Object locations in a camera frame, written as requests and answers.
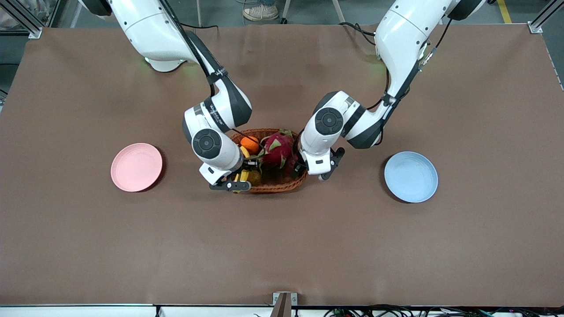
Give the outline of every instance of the metal frame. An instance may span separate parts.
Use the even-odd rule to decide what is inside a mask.
[[[288,9],[290,9],[291,1],[292,0],[286,0],[286,3],[284,4],[284,12],[282,12],[282,20],[280,21],[280,24],[288,23],[286,16],[288,15]],[[337,16],[339,17],[339,21],[341,23],[345,22],[345,17],[343,16],[343,11],[341,10],[341,6],[339,5],[339,0],[333,0],[333,5],[335,7],[335,11],[337,11]]]
[[[297,293],[291,292],[277,292],[273,295],[275,305],[272,309],[272,313],[270,317],[290,317],[292,313],[292,297],[295,296],[296,305],[298,304],[298,295]]]
[[[0,7],[16,19],[29,32],[29,38],[39,38],[43,23],[17,0],[0,0]]]
[[[543,24],[562,6],[564,6],[564,0],[550,0],[550,2],[540,11],[539,15],[533,21],[527,22],[531,33],[542,33]]]
[[[288,293],[290,296],[290,302],[292,306],[298,305],[298,293],[296,292],[275,292],[272,293],[272,305],[276,305],[276,301],[278,301],[278,297],[280,297],[283,293]]]
[[[4,106],[4,102],[6,101],[7,97],[8,97],[7,94],[0,91],[0,107]]]
[[[47,21],[46,25],[43,25],[43,22],[39,21],[34,15],[33,13],[29,12],[25,7],[25,11],[28,12],[30,15],[32,15],[34,17],[34,20],[39,21],[39,23],[41,24],[41,27],[55,27],[56,24],[58,23],[58,21],[61,18],[61,15],[63,14],[64,8],[67,5],[68,0],[57,0],[57,2],[55,3],[55,6],[52,9],[51,12],[51,16],[49,17],[49,20]],[[20,23],[20,25],[24,28],[24,29],[20,29],[20,30],[0,30],[0,36],[26,36],[31,34],[31,32],[29,31],[29,28],[27,28],[25,26],[25,24],[22,22],[21,16],[19,14],[14,15],[12,13],[12,11],[10,11],[9,9],[7,9],[6,7],[14,7],[14,6],[22,6],[21,3],[17,0],[0,0],[0,7],[4,8],[14,19],[16,19],[16,21],[18,21]]]
[[[202,13],[200,11],[200,0],[196,0],[196,9],[198,10],[198,26],[202,27]]]

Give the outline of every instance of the floor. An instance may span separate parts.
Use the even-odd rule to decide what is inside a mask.
[[[201,1],[203,25],[240,27],[258,24],[244,20],[241,15],[244,0]],[[195,0],[169,0],[179,20],[197,25]],[[394,0],[340,0],[345,19],[363,25],[378,23]],[[485,4],[476,14],[457,24],[502,24],[526,23],[532,20],[546,5],[546,0],[499,0],[493,5]],[[284,1],[278,0],[277,7],[282,13]],[[333,3],[328,0],[294,0],[288,11],[288,23],[337,24],[339,23]],[[267,22],[276,24],[279,20]],[[117,23],[104,21],[78,6],[77,0],[70,0],[58,23],[63,28],[116,28]],[[543,37],[552,57],[555,69],[564,74],[564,10],[560,10],[543,25]],[[1,65],[19,63],[28,39],[23,36],[1,36],[0,33],[0,89],[9,91],[17,66]]]

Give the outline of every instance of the wicker basket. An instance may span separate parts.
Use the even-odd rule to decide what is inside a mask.
[[[262,140],[264,137],[268,137],[279,129],[249,129],[243,130],[241,133],[248,135],[250,137],[255,137]],[[292,131],[294,139],[298,137],[298,134]],[[243,135],[235,133],[231,136],[233,142],[240,144],[241,140],[244,138]],[[273,169],[265,170],[262,173],[261,182],[259,185],[251,186],[249,192],[251,193],[279,193],[287,192],[296,189],[300,186],[303,181],[307,178],[307,173],[303,173],[299,178],[293,179],[287,175],[284,170]]]

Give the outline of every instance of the wire bundle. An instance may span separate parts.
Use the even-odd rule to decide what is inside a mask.
[[[324,317],[416,317],[413,311],[418,311],[417,317],[493,317],[497,312],[512,312],[521,314],[522,317],[542,317],[551,316],[558,317],[558,314],[564,312],[564,306],[551,310],[548,308],[540,308],[532,311],[530,309],[520,307],[499,307],[497,310],[481,310],[476,308],[463,307],[414,307],[414,306],[393,306],[393,305],[374,305],[363,307],[336,307],[328,310]]]

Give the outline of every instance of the sneaker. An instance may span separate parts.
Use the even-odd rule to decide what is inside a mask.
[[[251,21],[275,20],[278,18],[278,9],[274,5],[260,5],[248,9],[243,9],[243,16]]]

